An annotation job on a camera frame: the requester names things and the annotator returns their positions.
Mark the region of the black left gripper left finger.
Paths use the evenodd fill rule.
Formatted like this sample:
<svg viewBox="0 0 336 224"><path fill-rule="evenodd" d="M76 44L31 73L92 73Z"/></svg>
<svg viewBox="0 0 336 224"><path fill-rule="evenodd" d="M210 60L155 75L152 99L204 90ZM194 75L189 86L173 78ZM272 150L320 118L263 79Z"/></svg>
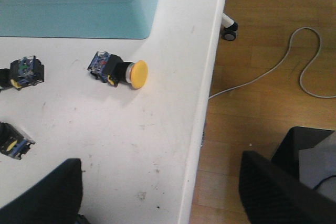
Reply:
<svg viewBox="0 0 336 224"><path fill-rule="evenodd" d="M1 208L1 223L89 223L79 214L83 198L81 160L69 158Z"/></svg>

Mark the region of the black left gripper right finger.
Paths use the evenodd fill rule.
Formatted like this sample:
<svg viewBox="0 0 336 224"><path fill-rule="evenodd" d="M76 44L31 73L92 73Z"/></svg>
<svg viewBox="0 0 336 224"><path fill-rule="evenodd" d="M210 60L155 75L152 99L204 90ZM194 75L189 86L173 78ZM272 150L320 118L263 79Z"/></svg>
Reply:
<svg viewBox="0 0 336 224"><path fill-rule="evenodd" d="M335 202L254 151L244 151L239 195L251 223L335 223Z"/></svg>

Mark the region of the black robot base box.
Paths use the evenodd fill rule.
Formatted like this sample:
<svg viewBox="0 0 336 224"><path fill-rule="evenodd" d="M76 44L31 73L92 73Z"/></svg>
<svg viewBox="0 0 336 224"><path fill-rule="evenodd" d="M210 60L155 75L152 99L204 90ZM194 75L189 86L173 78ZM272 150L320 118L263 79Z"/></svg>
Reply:
<svg viewBox="0 0 336 224"><path fill-rule="evenodd" d="M271 162L311 189L335 178L335 131L292 127Z"/></svg>

